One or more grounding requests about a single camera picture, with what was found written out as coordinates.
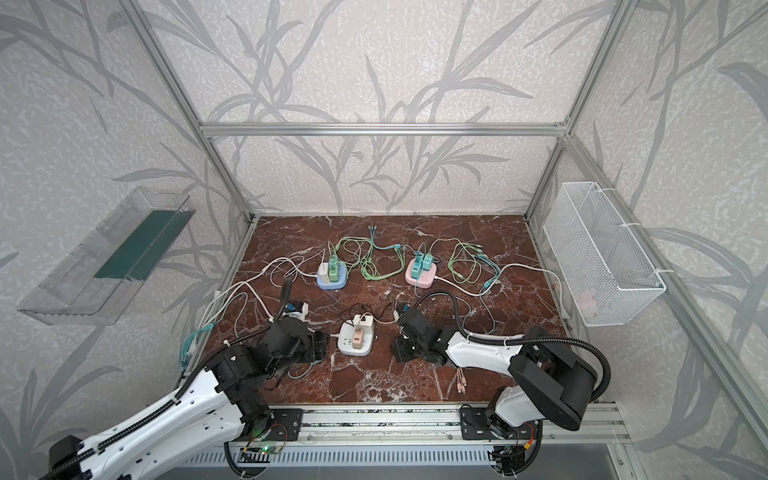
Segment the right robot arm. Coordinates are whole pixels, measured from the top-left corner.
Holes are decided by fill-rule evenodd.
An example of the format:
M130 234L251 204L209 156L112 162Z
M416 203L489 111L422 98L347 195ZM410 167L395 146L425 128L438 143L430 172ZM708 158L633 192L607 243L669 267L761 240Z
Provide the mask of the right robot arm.
M577 431L588 404L610 385L611 367L602 351L577 338L549 336L539 327L525 335L475 335L439 328L415 308L400 313L397 324L401 335L392 343L392 354L400 363L422 359L514 380L496 392L486 409L499 432L540 419Z

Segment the white usb charger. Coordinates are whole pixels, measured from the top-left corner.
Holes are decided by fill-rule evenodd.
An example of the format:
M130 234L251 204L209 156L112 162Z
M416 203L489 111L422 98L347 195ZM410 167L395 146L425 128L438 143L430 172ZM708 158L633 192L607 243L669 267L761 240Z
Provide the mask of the white usb charger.
M352 320L352 325L355 329L368 329L370 324L371 321L369 314L355 315Z

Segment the pink usb charger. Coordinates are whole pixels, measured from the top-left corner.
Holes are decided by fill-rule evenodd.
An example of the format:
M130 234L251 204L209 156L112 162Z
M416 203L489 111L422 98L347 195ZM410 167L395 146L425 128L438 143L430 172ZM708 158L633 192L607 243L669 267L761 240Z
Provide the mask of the pink usb charger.
M352 337L352 342L351 342L351 345L352 345L353 349L360 350L360 349L363 348L364 343L365 343L364 336L365 336L365 332L364 332L364 330L362 328L356 328L354 330L353 337Z

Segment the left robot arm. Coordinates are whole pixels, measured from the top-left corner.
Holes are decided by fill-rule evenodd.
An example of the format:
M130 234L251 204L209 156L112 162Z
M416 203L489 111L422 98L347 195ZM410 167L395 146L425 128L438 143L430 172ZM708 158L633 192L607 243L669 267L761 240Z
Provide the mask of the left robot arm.
M330 335L283 316L227 341L183 384L115 427L49 450L48 479L150 479L217 443L259 438L276 425L261 388L295 364L325 359Z

